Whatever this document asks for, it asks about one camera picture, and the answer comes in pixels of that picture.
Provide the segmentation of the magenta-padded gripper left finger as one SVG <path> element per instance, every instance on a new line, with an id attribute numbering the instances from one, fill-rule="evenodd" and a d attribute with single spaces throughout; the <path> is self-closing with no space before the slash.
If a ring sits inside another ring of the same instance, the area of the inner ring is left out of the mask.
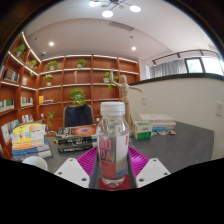
<path id="1" fill-rule="evenodd" d="M 98 150 L 96 147 L 83 153 L 77 159 L 68 158 L 55 174 L 84 188 L 93 188 L 97 179 Z"/>

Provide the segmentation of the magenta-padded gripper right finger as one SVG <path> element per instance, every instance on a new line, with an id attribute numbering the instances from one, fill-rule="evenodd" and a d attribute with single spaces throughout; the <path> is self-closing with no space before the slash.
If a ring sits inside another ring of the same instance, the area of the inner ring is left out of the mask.
<path id="1" fill-rule="evenodd" d="M 168 169 L 158 158 L 148 158 L 130 147 L 128 156 L 130 186 L 140 188 L 170 175 Z"/>

